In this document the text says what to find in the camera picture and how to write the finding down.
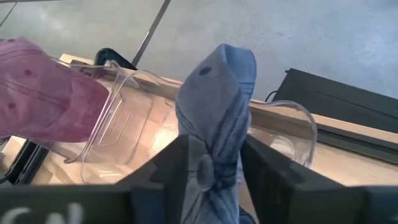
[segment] concrete floor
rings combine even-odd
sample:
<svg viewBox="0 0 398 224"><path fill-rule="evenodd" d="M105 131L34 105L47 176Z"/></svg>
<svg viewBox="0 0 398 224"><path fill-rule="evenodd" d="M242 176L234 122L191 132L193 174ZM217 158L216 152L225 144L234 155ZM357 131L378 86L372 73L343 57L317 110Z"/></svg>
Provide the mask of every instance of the concrete floor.
<svg viewBox="0 0 398 224"><path fill-rule="evenodd" d="M128 59L162 0L20 2L0 38L23 35L49 54L93 58L112 47ZM0 4L0 20L12 4ZM398 98L396 0L172 0L139 68L183 80L219 43L252 49L255 98L290 67Z"/></svg>

